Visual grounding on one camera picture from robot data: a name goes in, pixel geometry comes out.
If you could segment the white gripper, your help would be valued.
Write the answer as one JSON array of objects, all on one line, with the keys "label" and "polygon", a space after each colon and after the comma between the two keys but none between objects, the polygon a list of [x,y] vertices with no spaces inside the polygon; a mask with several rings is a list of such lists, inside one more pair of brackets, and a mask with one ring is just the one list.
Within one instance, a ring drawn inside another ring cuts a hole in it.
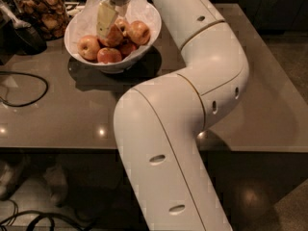
[{"label": "white gripper", "polygon": [[109,3],[101,1],[98,5],[96,32],[100,38],[105,38],[115,23],[117,13],[121,17],[125,17],[130,0],[110,0],[113,4],[116,4],[115,8]]}]

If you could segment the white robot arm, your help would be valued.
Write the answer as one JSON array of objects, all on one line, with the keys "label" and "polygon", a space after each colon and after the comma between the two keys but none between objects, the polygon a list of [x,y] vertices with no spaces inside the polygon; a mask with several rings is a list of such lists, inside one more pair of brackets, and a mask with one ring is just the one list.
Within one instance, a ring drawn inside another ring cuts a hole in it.
[{"label": "white robot arm", "polygon": [[239,103],[245,52],[209,0],[152,1],[186,65],[118,100],[121,161],[151,231],[233,231],[195,139]]}]

